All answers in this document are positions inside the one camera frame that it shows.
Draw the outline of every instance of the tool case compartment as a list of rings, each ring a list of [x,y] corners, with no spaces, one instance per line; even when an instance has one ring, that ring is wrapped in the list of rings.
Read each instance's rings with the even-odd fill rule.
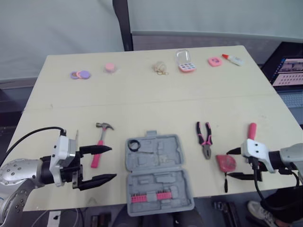
[[[131,138],[125,143],[127,212],[130,216],[179,212],[194,208],[189,177],[182,147],[177,135],[157,135],[147,131],[146,137]]]

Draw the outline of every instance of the purple coin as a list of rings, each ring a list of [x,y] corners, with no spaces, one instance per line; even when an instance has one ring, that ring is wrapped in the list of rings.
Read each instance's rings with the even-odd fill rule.
[[[90,78],[90,73],[88,71],[80,71],[79,72],[79,76],[82,78],[82,79],[88,79]]]
[[[79,77],[77,77],[77,74],[76,74],[77,72],[71,72],[70,73],[70,77],[72,78],[72,79],[79,79]]]

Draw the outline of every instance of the hammer head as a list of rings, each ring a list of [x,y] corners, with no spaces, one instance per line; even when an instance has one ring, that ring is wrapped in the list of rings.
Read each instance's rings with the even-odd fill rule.
[[[110,124],[107,124],[107,123],[96,123],[96,127],[102,128],[103,130],[106,130],[108,128],[114,130],[114,128]]]

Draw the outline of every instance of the red bottle cap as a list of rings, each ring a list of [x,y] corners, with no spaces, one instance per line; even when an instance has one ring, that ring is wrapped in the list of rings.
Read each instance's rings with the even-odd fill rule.
[[[228,55],[227,54],[222,54],[222,57],[224,57],[224,58],[226,58],[226,59],[228,59]]]

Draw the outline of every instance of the pink hammer handle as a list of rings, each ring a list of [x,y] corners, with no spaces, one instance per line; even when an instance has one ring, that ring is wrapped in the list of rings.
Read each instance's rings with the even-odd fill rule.
[[[255,140],[257,124],[251,123],[248,129],[248,139]]]
[[[103,145],[103,140],[99,140],[98,145],[99,146]],[[94,158],[93,158],[93,161],[91,162],[90,167],[98,168],[100,158],[101,158],[101,154],[94,155]]]

